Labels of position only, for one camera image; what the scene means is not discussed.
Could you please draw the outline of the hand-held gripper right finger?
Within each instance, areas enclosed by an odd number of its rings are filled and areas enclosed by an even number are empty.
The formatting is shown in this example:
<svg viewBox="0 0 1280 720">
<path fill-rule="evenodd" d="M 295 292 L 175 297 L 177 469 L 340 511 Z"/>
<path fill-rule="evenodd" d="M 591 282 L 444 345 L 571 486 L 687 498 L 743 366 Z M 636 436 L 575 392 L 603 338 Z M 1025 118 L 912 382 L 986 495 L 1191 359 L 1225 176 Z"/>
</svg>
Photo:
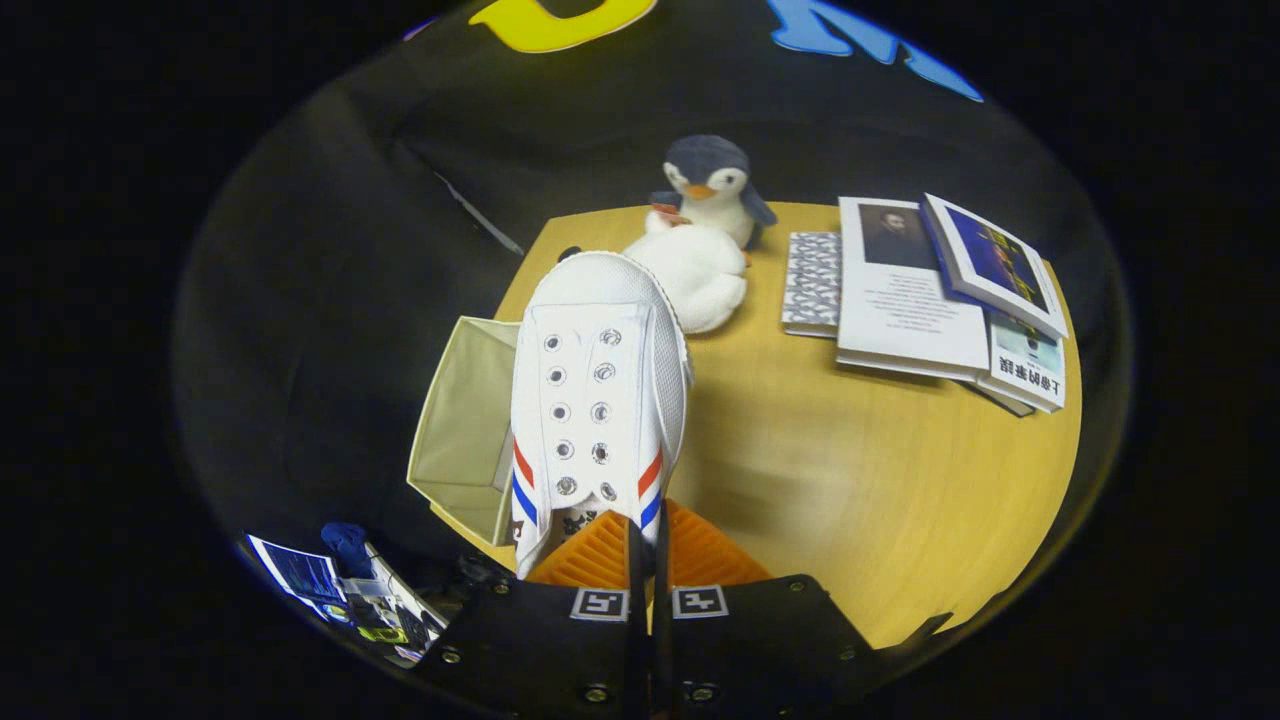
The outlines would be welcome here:
<svg viewBox="0 0 1280 720">
<path fill-rule="evenodd" d="M 654 697 L 671 719 L 837 719 L 881 683 L 881 656 L 814 577 L 771 574 L 675 501 L 653 620 Z"/>
</svg>

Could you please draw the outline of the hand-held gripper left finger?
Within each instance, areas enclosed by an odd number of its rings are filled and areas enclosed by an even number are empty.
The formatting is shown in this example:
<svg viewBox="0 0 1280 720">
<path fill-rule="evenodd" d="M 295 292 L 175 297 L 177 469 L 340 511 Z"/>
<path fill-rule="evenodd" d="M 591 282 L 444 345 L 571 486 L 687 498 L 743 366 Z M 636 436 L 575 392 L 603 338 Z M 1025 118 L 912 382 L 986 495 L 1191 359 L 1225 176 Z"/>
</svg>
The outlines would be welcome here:
<svg viewBox="0 0 1280 720">
<path fill-rule="evenodd" d="M 622 587 L 493 582 L 428 650 L 415 680 L 472 719 L 644 719 L 641 534 L 627 518 L 598 518 L 577 538 L 613 528 Z"/>
</svg>

